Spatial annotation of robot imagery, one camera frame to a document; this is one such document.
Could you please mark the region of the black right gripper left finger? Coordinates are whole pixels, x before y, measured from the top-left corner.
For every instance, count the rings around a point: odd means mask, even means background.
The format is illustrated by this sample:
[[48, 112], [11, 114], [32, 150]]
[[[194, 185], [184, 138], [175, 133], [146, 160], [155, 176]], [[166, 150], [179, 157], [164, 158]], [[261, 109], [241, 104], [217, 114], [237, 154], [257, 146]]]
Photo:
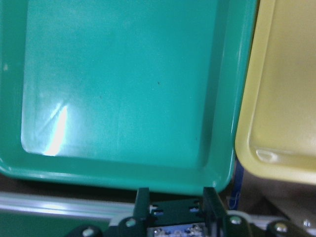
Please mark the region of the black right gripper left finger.
[[150, 214], [150, 192], [148, 188], [137, 191], [134, 209], [130, 216], [116, 217], [117, 225], [110, 222], [109, 237], [146, 237], [147, 219]]

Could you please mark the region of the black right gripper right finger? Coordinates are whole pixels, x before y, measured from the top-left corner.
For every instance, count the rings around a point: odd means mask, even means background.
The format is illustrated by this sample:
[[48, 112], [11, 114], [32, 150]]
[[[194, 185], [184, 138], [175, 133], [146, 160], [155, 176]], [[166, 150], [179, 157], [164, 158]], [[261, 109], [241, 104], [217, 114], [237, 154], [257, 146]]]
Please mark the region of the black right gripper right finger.
[[250, 237], [252, 230], [242, 214], [228, 212], [212, 187], [203, 188], [205, 225], [212, 237]]

